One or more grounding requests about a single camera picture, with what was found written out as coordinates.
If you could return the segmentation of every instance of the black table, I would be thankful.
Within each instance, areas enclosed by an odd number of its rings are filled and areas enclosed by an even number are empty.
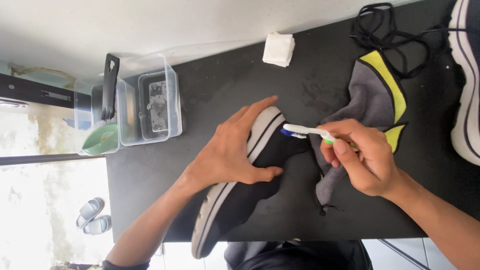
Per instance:
[[[419,33],[441,22],[453,0],[426,0],[395,8],[398,27]],[[294,34],[289,67],[262,62],[264,43],[174,66],[180,80],[184,118],[181,136],[166,142],[129,147],[107,155],[113,236],[120,234],[180,176],[213,135],[216,126],[244,105],[275,94],[291,123],[315,126],[344,107],[354,60],[367,52],[351,38],[351,20]],[[438,35],[426,37],[433,56],[420,76],[401,82],[409,121],[396,153],[397,165],[428,190],[480,219],[480,167],[461,159],[450,131],[461,94],[461,76]],[[402,48],[411,67],[424,51]],[[398,59],[390,55],[395,63]],[[393,203],[355,190],[345,179],[337,185],[331,209],[318,214],[314,187],[318,175],[308,154],[292,157],[280,191],[261,201],[242,226],[224,240],[337,240],[422,237],[425,233]],[[190,241],[207,190],[198,193],[173,222],[165,241]]]

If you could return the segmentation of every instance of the folded tissue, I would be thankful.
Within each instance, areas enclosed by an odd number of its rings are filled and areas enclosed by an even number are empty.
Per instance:
[[[282,35],[277,32],[270,33],[265,42],[263,61],[281,67],[287,67],[292,60],[295,40],[293,35]]]

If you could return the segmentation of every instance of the sneaker sole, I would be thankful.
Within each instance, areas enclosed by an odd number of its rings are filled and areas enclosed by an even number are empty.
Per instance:
[[[253,163],[257,159],[275,129],[283,121],[285,121],[285,118],[277,107],[269,107],[260,113],[253,124],[252,136],[247,142],[247,152],[250,163]],[[212,223],[215,220],[215,216],[236,184],[237,182],[219,183],[214,185],[208,192],[200,208],[200,213],[195,222],[195,228],[193,229],[192,255],[194,258],[202,258],[202,248]]]
[[[466,28],[469,0],[458,0],[452,11],[449,28]],[[460,98],[460,108],[451,132],[452,145],[467,161],[480,166],[479,130],[479,69],[466,32],[450,33],[448,41],[455,62],[462,66],[466,83]]]

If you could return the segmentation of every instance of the slide sandal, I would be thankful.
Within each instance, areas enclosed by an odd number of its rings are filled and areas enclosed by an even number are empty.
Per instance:
[[[98,219],[90,221],[84,227],[84,233],[96,235],[104,233],[112,228],[112,219],[110,216],[101,216]]]
[[[105,206],[105,203],[100,198],[89,200],[81,209],[80,216],[77,218],[77,227],[82,229],[91,221]]]

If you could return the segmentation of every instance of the black shoelace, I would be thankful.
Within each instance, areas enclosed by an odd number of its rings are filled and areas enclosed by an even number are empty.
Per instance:
[[[373,16],[379,16],[380,20],[377,25],[373,28],[372,31],[366,29],[365,25],[361,23],[362,15],[372,12]],[[375,35],[375,32],[380,29],[384,24],[385,14],[389,15],[388,20],[388,31],[382,38]],[[392,63],[385,59],[386,65],[390,70],[395,73],[400,79],[409,79],[417,76],[426,66],[430,59],[430,46],[427,42],[421,38],[432,32],[440,32],[443,40],[447,40],[449,31],[466,31],[465,29],[456,29],[456,28],[447,28],[443,25],[435,25],[428,28],[427,30],[421,32],[418,35],[410,34],[398,30],[395,20],[395,13],[393,6],[390,3],[378,3],[372,5],[366,5],[360,9],[359,14],[352,24],[352,35],[350,37],[354,38],[357,43],[367,49],[377,49],[381,51],[392,49],[396,51],[402,59],[402,71],[398,70],[392,65]],[[401,40],[394,42],[394,38],[400,37]],[[402,45],[405,45],[409,42],[417,42],[425,48],[425,58],[421,64],[417,67],[408,70],[407,57],[405,54],[398,48]]]

